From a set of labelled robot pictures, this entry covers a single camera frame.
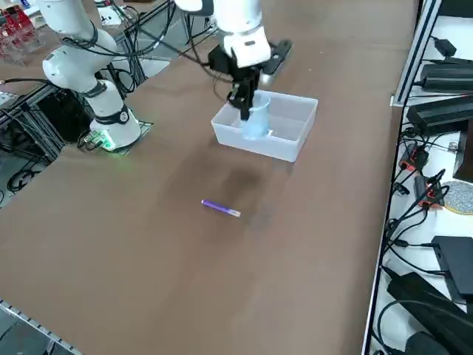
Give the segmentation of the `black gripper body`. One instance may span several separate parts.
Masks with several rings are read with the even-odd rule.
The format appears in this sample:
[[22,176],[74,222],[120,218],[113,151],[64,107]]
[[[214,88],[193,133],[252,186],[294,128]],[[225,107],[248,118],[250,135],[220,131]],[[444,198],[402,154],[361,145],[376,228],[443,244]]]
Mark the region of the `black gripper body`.
[[233,66],[230,69],[232,77],[232,88],[245,92],[254,92],[259,85],[261,67],[259,65],[250,67]]

